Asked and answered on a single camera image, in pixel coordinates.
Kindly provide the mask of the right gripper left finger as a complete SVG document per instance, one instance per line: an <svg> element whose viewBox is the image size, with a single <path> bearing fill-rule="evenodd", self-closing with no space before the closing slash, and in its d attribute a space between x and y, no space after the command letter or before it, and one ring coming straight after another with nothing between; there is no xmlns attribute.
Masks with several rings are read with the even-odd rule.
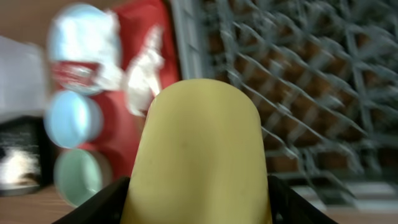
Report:
<svg viewBox="0 0 398 224"><path fill-rule="evenodd" d="M53 224L119 224L129 182L119 178Z"/></svg>

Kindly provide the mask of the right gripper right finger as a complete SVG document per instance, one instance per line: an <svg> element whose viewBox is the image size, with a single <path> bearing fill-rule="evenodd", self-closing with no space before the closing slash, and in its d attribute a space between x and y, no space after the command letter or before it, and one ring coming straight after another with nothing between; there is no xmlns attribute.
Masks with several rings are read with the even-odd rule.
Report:
<svg viewBox="0 0 398 224"><path fill-rule="evenodd" d="M276 224L337 224L292 190L284 181L269 175L272 222Z"/></svg>

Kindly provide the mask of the mint green bowl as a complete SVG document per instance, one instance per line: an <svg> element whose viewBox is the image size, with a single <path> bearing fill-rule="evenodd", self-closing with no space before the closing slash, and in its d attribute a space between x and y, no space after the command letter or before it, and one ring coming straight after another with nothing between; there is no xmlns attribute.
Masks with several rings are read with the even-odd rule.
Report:
<svg viewBox="0 0 398 224"><path fill-rule="evenodd" d="M67 149L57 158L53 177L61 198L76 208L112 182L113 170L100 152Z"/></svg>

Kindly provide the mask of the light blue bowl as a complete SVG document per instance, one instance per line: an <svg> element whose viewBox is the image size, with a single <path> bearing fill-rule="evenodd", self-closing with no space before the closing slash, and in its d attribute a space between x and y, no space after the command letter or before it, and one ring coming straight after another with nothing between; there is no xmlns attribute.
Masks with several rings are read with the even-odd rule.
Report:
<svg viewBox="0 0 398 224"><path fill-rule="evenodd" d="M45 112L44 126L53 143L72 149L100 135L104 116L96 101L74 91L63 90L52 98Z"/></svg>

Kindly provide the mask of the yellow plastic cup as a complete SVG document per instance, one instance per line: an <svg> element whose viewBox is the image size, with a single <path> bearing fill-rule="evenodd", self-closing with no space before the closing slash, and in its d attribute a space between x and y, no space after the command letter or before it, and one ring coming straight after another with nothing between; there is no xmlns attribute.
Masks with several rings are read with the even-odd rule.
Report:
<svg viewBox="0 0 398 224"><path fill-rule="evenodd" d="M153 100L122 223L270 223L259 113L230 84L192 79Z"/></svg>

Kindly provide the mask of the white rice pile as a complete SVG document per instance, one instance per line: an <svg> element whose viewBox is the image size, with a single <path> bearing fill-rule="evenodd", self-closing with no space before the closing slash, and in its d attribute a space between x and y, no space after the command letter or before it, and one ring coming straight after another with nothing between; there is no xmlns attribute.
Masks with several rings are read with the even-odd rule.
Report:
<svg viewBox="0 0 398 224"><path fill-rule="evenodd" d="M9 147L1 159L1 185L38 185L39 159L18 147Z"/></svg>

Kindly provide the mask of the white tissue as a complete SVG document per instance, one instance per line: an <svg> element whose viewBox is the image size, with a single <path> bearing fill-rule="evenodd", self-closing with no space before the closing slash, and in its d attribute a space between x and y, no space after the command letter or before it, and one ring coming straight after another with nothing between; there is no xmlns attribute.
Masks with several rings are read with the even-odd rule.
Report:
<svg viewBox="0 0 398 224"><path fill-rule="evenodd" d="M138 54L130 61L126 71L126 107L135 116L144 117L146 111L162 85L160 70L164 66L161 56L163 28L152 26L141 45Z"/></svg>

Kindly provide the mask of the red snack wrapper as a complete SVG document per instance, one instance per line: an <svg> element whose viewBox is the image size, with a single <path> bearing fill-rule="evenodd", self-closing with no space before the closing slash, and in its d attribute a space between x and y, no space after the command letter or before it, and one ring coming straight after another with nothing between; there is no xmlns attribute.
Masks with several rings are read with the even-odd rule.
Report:
<svg viewBox="0 0 398 224"><path fill-rule="evenodd" d="M58 61L52 64L54 79L61 85L92 86L98 74L97 62Z"/></svg>

